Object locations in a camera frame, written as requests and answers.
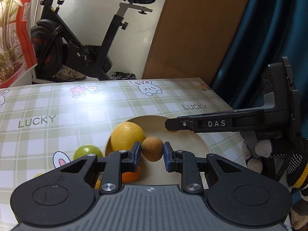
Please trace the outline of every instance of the wooden door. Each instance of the wooden door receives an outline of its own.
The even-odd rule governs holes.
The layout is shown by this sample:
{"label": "wooden door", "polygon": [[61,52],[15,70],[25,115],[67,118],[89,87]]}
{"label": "wooden door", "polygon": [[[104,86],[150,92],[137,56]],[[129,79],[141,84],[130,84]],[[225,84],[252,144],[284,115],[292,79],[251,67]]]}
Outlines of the wooden door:
{"label": "wooden door", "polygon": [[200,77],[209,84],[247,0],[166,0],[143,79]]}

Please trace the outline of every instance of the marble tile wall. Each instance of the marble tile wall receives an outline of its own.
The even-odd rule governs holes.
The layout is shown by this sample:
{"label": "marble tile wall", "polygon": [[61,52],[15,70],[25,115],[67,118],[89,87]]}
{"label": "marble tile wall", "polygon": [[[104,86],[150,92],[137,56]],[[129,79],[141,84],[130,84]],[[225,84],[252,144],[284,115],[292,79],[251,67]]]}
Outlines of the marble tile wall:
{"label": "marble tile wall", "polygon": [[[113,62],[109,75],[121,71],[134,73],[137,79],[141,78],[164,1],[156,0],[149,4],[147,7],[153,12],[147,15],[133,9],[127,11],[124,21],[129,25],[125,31],[118,30],[108,53]],[[32,20],[35,2],[33,0],[31,4]],[[122,0],[65,0],[60,6],[59,15],[83,44],[101,45],[120,2]],[[39,5],[37,20],[41,11],[42,6]]]}

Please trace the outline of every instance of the brown ball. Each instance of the brown ball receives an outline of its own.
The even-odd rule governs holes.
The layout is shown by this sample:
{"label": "brown ball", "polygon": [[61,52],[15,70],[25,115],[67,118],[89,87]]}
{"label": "brown ball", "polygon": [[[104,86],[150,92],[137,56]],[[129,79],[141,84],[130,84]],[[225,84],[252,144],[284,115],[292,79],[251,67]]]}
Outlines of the brown ball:
{"label": "brown ball", "polygon": [[163,141],[158,137],[148,137],[141,144],[141,152],[148,161],[158,161],[163,156]]}

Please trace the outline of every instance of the bunny print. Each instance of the bunny print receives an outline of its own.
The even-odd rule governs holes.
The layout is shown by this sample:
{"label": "bunny print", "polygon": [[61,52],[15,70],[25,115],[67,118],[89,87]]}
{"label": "bunny print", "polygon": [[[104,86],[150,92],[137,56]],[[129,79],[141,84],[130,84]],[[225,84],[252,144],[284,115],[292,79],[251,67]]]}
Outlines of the bunny print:
{"label": "bunny print", "polygon": [[148,81],[148,80],[143,81],[143,83],[139,81],[131,81],[131,83],[133,85],[138,86],[140,92],[147,96],[152,96],[153,94],[156,94],[156,93],[157,94],[162,93],[161,88],[155,86],[154,84],[152,84],[151,81]]}
{"label": "bunny print", "polygon": [[61,151],[55,152],[52,160],[55,168],[70,162],[70,158],[68,158],[68,156]]}
{"label": "bunny print", "polygon": [[9,90],[5,90],[3,92],[0,93],[0,108],[2,107],[2,105],[5,102],[5,95],[7,94],[7,92],[9,92]]}

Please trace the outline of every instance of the green plaid pattern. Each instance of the green plaid pattern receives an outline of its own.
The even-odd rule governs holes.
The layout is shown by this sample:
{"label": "green plaid pattern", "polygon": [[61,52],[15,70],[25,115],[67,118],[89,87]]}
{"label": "green plaid pattern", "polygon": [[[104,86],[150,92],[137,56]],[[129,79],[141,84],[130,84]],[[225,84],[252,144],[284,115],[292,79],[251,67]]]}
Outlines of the green plaid pattern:
{"label": "green plaid pattern", "polygon": [[[162,93],[147,96],[130,81],[10,88],[0,107],[0,230],[16,224],[9,205],[12,191],[36,174],[53,169],[56,151],[70,159],[79,146],[88,143],[104,151],[115,126],[137,116],[172,118],[231,109],[212,90],[199,88],[204,83],[201,79],[151,82]],[[77,86],[84,89],[73,94],[70,89]],[[211,152],[245,165],[239,133],[199,135]]]}

